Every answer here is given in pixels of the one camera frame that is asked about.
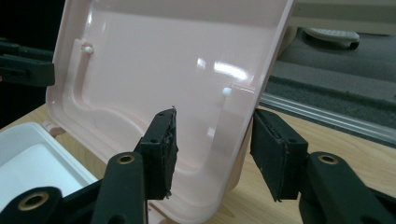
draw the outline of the plastic container lid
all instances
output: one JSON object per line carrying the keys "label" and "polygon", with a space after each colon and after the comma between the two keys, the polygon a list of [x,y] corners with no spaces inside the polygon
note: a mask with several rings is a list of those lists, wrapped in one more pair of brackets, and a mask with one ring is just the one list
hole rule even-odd
{"label": "plastic container lid", "polygon": [[177,109],[177,222],[218,209],[292,0],[71,0],[55,50],[51,117],[101,160],[131,151]]}

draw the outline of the wooden table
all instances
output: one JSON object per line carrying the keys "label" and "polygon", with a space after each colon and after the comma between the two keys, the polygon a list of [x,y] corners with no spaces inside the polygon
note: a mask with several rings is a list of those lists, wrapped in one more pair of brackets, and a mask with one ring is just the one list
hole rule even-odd
{"label": "wooden table", "polygon": [[[326,151],[342,157],[369,187],[396,197],[396,149],[340,133],[276,112],[309,143],[309,152]],[[50,120],[45,105],[16,120],[17,124]],[[68,133],[56,137],[97,178],[106,165]],[[274,203],[259,169],[247,153],[240,181],[226,193],[219,211],[207,223],[302,223],[297,201]]]}

